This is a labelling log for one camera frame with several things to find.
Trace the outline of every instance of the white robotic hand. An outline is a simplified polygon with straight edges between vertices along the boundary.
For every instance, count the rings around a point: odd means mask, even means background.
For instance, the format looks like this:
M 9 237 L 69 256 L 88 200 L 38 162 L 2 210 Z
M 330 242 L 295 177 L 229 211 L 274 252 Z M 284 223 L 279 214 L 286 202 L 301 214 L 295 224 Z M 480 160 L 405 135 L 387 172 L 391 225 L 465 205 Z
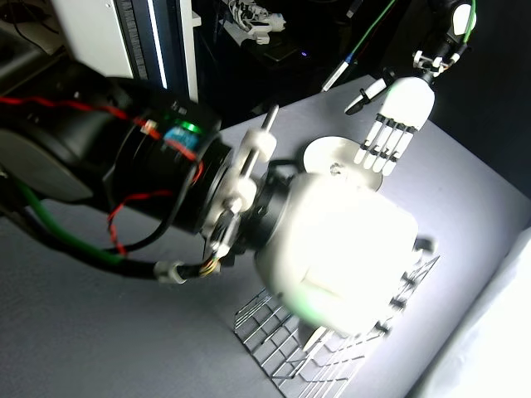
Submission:
M 356 105 L 356 100 L 347 110 Z M 428 120 L 434 102 L 435 94 L 423 79 L 406 77 L 395 81 L 354 162 L 384 176 L 391 174 L 413 134 Z

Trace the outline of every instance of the table surface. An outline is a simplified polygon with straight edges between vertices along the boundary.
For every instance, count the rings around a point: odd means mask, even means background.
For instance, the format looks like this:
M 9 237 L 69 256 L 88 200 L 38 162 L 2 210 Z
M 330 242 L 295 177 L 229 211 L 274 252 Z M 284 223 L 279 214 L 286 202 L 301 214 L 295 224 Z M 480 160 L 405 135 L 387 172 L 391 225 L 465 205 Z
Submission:
M 280 110 L 277 158 L 311 140 L 361 140 L 379 103 L 355 117 L 344 106 L 370 77 Z M 247 127 L 223 132 L 237 144 Z M 439 241 L 441 260 L 391 336 L 344 396 L 402 397 L 447 339 L 531 217 L 531 201 L 435 125 L 413 139 L 381 193 Z M 67 229 L 107 245 L 105 215 L 46 201 Z M 124 241 L 155 222 L 126 210 Z M 17 397 L 280 396 L 232 334 L 234 312 L 261 289 L 251 255 L 182 286 L 103 274 L 48 250 L 0 220 L 0 391 Z M 172 230 L 139 256 L 197 261 L 202 240 Z

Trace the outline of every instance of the metal wire rack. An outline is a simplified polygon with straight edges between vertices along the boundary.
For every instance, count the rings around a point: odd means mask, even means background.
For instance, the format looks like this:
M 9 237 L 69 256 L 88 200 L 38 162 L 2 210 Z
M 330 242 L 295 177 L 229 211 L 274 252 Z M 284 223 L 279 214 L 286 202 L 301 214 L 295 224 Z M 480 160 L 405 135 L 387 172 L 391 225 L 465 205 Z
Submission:
M 299 319 L 265 289 L 236 313 L 234 333 L 285 398 L 338 398 L 438 260 L 404 273 L 388 313 L 365 335 L 326 330 L 303 351 Z

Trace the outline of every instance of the green wire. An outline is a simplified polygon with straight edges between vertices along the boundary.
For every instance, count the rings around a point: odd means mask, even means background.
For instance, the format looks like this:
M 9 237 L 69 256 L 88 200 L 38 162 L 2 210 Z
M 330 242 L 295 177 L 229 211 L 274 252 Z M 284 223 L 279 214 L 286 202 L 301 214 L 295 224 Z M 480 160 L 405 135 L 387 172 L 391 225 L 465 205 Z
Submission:
M 470 5 L 470 15 L 468 16 L 468 22 L 466 23 L 465 37 L 463 37 L 463 43 L 468 43 L 470 39 L 470 34 L 472 33 L 472 27 L 474 26 L 474 16 L 475 16 L 475 0 L 472 0 Z
M 383 9 L 383 11 L 380 13 L 380 15 L 378 16 L 378 18 L 376 18 L 376 21 L 373 22 L 373 24 L 367 29 L 367 31 L 365 32 L 365 34 L 362 36 L 362 38 L 358 41 L 358 44 L 354 47 L 354 49 L 352 51 L 350 51 L 350 54 L 348 56 L 353 56 L 354 53 L 358 50 L 358 48 L 362 45 L 362 43 L 365 41 L 365 39 L 367 39 L 367 36 L 369 35 L 369 33 L 371 32 L 372 29 L 374 29 L 374 27 L 380 22 L 380 20 L 383 18 L 383 16 L 387 13 L 387 11 L 389 11 L 389 8 L 391 8 L 391 6 L 396 2 L 396 0 L 391 0 L 389 2 L 389 4 L 387 5 L 387 7 L 385 7 Z
M 22 195 L 26 198 L 28 205 L 37 215 L 38 219 L 57 238 L 59 238 L 68 245 L 74 246 L 77 249 L 84 251 L 86 254 L 94 257 L 95 259 L 103 260 L 113 265 L 116 265 L 123 261 L 122 257 L 118 255 L 112 255 L 111 253 L 107 253 L 106 251 L 100 250 L 97 247 L 94 247 L 93 245 L 89 245 L 83 240 L 80 240 L 68 233 L 67 231 L 63 230 L 62 227 L 60 227 L 53 219 L 48 210 L 41 204 L 41 201 L 39 201 L 39 198 L 30 189 L 30 187 L 20 181 L 16 181 L 16 184 L 18 185 L 18 188 L 20 189 Z

